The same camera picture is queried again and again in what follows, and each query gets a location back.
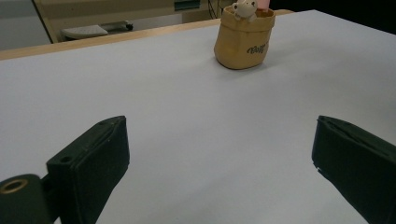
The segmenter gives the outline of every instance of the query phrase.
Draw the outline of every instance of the background furniture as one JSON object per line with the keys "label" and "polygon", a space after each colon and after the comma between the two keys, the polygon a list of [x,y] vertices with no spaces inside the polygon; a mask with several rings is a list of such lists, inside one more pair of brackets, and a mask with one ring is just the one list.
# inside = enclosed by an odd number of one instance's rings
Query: background furniture
{"label": "background furniture", "polygon": [[201,0],[199,9],[175,10],[174,0],[34,0],[53,43],[64,41],[61,30],[102,23],[159,17],[186,11],[208,10]]}

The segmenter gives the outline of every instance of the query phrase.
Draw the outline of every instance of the white table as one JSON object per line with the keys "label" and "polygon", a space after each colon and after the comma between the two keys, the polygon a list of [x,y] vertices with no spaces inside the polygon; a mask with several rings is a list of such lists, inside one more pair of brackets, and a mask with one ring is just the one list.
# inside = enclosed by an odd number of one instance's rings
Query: white table
{"label": "white table", "polygon": [[311,160],[319,115],[396,144],[396,36],[276,18],[264,64],[222,67],[209,26],[0,61],[0,179],[127,118],[131,165],[98,223],[361,224]]}

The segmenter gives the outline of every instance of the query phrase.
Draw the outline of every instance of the table edge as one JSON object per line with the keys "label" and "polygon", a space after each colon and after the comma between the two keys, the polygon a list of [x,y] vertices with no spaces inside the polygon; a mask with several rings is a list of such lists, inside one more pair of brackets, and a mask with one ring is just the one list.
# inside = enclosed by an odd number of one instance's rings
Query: table edge
{"label": "table edge", "polygon": [[[292,12],[293,11],[287,9],[275,10],[277,16],[290,14]],[[41,46],[33,46],[33,47],[27,47],[21,49],[8,49],[8,50],[0,51],[0,61],[39,55],[39,54],[52,53],[52,52],[59,52],[69,49],[80,49],[80,48],[86,48],[86,47],[92,47],[92,46],[98,46],[98,45],[104,45],[110,43],[117,43],[121,41],[145,38],[155,35],[165,35],[179,31],[197,29],[197,28],[219,25],[219,24],[220,24],[220,19],[209,20],[209,21],[195,21],[195,22],[182,23],[182,24],[158,27],[147,30],[133,31],[118,35],[104,35],[94,38],[67,41],[62,43],[55,43],[55,44],[48,44]]]}

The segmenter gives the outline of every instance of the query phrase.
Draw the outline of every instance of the brown paper bag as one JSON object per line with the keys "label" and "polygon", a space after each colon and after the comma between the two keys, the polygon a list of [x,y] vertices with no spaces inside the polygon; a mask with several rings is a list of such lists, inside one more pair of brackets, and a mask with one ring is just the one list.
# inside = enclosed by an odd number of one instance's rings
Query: brown paper bag
{"label": "brown paper bag", "polygon": [[268,9],[256,11],[257,19],[236,20],[232,7],[224,8],[218,39],[214,47],[219,63],[231,69],[244,69],[264,61],[268,51],[275,13]]}

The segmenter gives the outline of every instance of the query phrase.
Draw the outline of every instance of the plush toy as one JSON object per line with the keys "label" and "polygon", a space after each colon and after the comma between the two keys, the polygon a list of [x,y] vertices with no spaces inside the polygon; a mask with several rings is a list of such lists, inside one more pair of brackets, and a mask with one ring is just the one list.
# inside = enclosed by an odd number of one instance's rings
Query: plush toy
{"label": "plush toy", "polygon": [[256,20],[257,1],[256,0],[238,0],[233,3],[233,11],[235,12],[235,19],[241,20],[246,18],[249,22]]}

